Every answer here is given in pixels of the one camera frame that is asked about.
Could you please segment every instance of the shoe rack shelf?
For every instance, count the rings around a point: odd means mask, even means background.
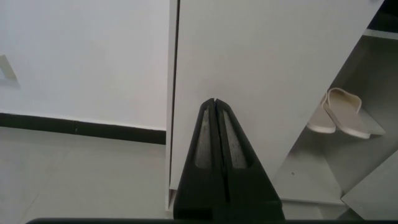
[[[384,135],[360,139],[338,129],[320,134],[304,128],[273,179],[282,200],[344,206],[341,198],[396,151],[398,35],[381,35],[365,32],[330,88],[359,96],[364,124]]]

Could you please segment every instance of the white wall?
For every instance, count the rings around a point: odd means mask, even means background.
[[[165,129],[169,1],[0,0],[0,112]]]

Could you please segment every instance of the black object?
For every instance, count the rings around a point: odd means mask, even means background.
[[[209,99],[200,107],[174,219],[284,220],[276,191],[232,109],[221,100]]]
[[[398,32],[398,1],[385,0],[370,22],[368,29]]]
[[[42,118],[0,113],[0,127],[55,133],[78,134],[99,138],[166,144],[166,132],[111,124],[96,124],[57,118]]]
[[[223,220],[226,194],[214,99],[199,115],[174,203],[174,219]]]

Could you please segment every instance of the white cabinet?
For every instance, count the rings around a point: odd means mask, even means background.
[[[381,4],[181,0],[168,189],[178,188],[200,105],[219,98],[232,107],[286,210],[342,213],[342,196],[398,146],[398,41],[363,35]],[[330,86],[361,97],[368,124],[386,134],[363,140],[306,129]]]
[[[234,110],[275,176],[382,1],[181,1],[170,188],[199,106]]]

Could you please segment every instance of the white shelf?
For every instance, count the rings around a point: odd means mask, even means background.
[[[272,183],[280,199],[344,205],[342,191],[322,153],[293,148]]]
[[[369,133],[383,135],[386,131],[380,126],[377,121],[375,121],[365,110],[361,109],[359,111],[359,116],[361,117],[363,123],[365,124],[366,128],[368,129]]]
[[[398,33],[393,33],[393,32],[384,32],[384,31],[366,29],[363,35],[370,37],[398,40]]]
[[[282,202],[287,220],[323,220],[321,211],[313,203]]]

